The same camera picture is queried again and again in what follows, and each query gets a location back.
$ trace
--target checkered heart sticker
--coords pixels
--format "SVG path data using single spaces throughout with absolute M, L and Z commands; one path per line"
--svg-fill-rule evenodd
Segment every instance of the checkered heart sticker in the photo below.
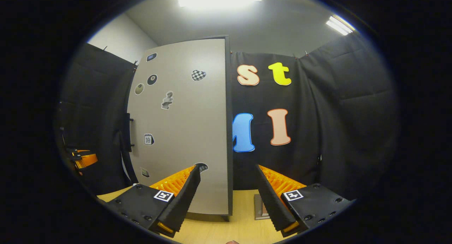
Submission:
M 206 72 L 204 71 L 199 71 L 199 70 L 193 70 L 192 72 L 192 79 L 197 82 L 197 81 L 201 81 L 204 77 L 206 77 Z

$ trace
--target gray panel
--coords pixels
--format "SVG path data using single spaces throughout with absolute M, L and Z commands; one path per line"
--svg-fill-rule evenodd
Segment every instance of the gray panel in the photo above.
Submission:
M 157 57 L 147 62 L 147 56 Z M 138 181 L 151 185 L 173 173 L 204 162 L 201 183 L 189 212 L 228 214 L 225 40 L 208 39 L 173 43 L 145 52 L 137 68 L 127 111 L 131 122 L 130 153 Z M 200 81 L 192 71 L 205 71 Z M 157 81 L 147 85 L 150 75 Z M 135 87 L 142 83 L 141 94 Z M 173 91 L 173 103 L 161 108 Z M 144 144 L 151 133 L 154 144 Z M 141 168 L 148 170 L 149 178 Z

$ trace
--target black curtain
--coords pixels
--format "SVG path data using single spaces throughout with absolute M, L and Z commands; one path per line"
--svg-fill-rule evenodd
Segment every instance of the black curtain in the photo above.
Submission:
M 89 149 L 97 154 L 98 162 L 80 170 L 83 176 L 79 177 L 97 195 L 131 185 L 123 170 L 124 148 L 120 141 L 125 103 L 136 67 L 86 43 L 74 57 L 61 88 L 60 126 L 64 129 L 64 142 L 67 148 Z
M 273 80 L 268 66 L 276 62 L 289 68 L 290 85 Z M 399 110 L 391 73 L 363 36 L 351 33 L 299 59 L 233 53 L 231 64 L 231 70 L 254 65 L 260 77 L 256 86 L 244 86 L 231 74 L 233 115 L 253 114 L 255 145 L 252 152 L 234 152 L 234 189 L 257 188 L 255 163 L 305 185 L 320 182 L 346 199 L 378 181 L 397 146 Z M 270 144 L 267 111 L 276 108 L 289 112 L 286 145 Z

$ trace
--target white wall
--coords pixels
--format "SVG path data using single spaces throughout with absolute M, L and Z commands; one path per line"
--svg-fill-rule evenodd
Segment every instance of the white wall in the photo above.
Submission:
M 115 54 L 129 62 L 137 64 L 143 53 L 157 44 L 132 21 L 126 14 L 121 14 L 99 30 L 89 44 Z

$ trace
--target wooden floor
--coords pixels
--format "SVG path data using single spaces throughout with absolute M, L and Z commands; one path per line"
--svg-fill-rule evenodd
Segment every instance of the wooden floor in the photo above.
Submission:
M 129 188 L 97 197 L 108 202 Z M 233 214 L 229 222 L 220 216 L 188 213 L 180 231 L 168 239 L 183 244 L 225 244 L 232 240 L 240 244 L 270 244 L 287 239 L 275 230 L 270 219 L 254 220 L 254 194 L 258 191 L 234 190 Z

